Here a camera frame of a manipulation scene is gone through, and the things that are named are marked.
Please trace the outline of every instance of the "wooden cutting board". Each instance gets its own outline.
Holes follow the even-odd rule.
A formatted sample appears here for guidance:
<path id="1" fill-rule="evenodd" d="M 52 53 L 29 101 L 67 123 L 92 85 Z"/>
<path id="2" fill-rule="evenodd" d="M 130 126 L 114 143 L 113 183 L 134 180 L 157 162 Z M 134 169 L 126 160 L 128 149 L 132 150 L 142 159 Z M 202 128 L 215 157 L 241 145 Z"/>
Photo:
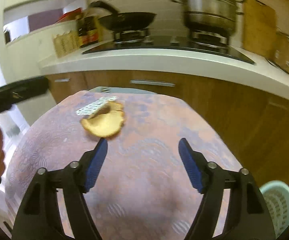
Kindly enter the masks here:
<path id="1" fill-rule="evenodd" d="M 276 21 L 274 9 L 258 0 L 245 0 L 243 49 L 273 59 Z"/>

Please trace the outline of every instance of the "bread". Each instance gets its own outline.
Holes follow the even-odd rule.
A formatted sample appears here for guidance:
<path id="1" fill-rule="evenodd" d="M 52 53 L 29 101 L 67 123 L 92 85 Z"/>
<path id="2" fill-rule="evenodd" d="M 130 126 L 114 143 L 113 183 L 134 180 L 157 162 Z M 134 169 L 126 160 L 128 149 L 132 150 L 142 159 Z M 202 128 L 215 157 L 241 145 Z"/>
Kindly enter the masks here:
<path id="1" fill-rule="evenodd" d="M 106 107 L 109 112 L 100 113 L 88 119 L 82 119 L 80 122 L 85 130 L 89 133 L 107 138 L 117 134 L 124 123 L 123 104 L 116 102 L 108 102 Z"/>

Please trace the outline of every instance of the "blue gripper pad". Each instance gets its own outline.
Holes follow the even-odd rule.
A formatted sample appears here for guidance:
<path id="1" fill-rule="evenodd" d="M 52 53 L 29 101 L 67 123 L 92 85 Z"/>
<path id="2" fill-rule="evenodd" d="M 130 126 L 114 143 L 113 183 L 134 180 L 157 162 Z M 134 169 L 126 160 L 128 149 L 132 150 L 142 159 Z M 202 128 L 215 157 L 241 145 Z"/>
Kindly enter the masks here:
<path id="1" fill-rule="evenodd" d="M 101 138 L 93 151 L 86 152 L 90 153 L 92 156 L 90 164 L 86 169 L 86 178 L 84 183 L 84 188 L 86 192 L 88 192 L 91 188 L 94 187 L 95 182 L 97 181 L 98 175 L 100 173 L 102 164 L 104 162 L 104 159 L 107 155 L 107 151 L 108 151 L 108 142 L 106 139 Z"/>
<path id="2" fill-rule="evenodd" d="M 204 172 L 206 159 L 202 153 L 192 150 L 185 138 L 179 141 L 179 154 L 192 186 L 203 194 L 209 180 L 209 176 Z"/>

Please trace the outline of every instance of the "gas stove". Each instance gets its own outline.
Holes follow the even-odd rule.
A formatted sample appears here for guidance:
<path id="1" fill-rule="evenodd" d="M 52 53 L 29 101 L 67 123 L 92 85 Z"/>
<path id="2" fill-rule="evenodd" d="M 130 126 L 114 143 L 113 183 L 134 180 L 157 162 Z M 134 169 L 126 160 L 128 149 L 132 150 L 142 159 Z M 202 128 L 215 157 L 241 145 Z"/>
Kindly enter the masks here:
<path id="1" fill-rule="evenodd" d="M 135 32 L 113 33 L 113 41 L 89 49 L 83 54 L 115 49 L 180 49 L 219 55 L 255 65 L 253 60 L 228 45 L 228 39 L 225 43 L 221 41 L 220 37 L 197 35 L 192 32 L 189 33 L 188 38 L 151 36 L 149 30 L 145 29 Z"/>

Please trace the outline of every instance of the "beige basket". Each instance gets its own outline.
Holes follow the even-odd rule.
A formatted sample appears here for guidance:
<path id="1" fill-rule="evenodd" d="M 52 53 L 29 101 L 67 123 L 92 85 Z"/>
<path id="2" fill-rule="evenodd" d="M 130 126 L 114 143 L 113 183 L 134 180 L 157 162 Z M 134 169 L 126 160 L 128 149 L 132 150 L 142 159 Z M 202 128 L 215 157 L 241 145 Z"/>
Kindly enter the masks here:
<path id="1" fill-rule="evenodd" d="M 64 57 L 80 49 L 79 36 L 77 31 L 70 31 L 63 35 L 57 35 L 53 44 L 58 58 Z"/>

